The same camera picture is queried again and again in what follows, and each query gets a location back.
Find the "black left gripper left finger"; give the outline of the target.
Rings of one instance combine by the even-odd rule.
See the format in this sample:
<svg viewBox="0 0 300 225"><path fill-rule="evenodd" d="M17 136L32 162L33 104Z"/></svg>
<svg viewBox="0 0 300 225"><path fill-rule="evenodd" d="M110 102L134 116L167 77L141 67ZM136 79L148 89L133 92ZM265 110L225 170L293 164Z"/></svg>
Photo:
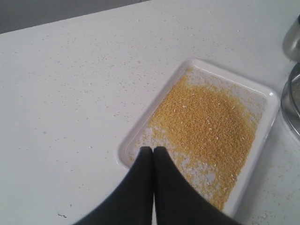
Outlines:
<svg viewBox="0 0 300 225"><path fill-rule="evenodd" d="M153 151L141 147L116 189L77 225L151 225L154 197Z"/></svg>

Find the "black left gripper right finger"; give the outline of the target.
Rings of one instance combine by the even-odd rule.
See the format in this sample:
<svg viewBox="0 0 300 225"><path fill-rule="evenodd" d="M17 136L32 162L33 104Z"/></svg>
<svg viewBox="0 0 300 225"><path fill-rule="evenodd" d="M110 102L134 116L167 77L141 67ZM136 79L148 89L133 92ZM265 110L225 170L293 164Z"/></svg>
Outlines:
<svg viewBox="0 0 300 225"><path fill-rule="evenodd" d="M199 195L181 175L165 147L154 149L158 225L237 225Z"/></svg>

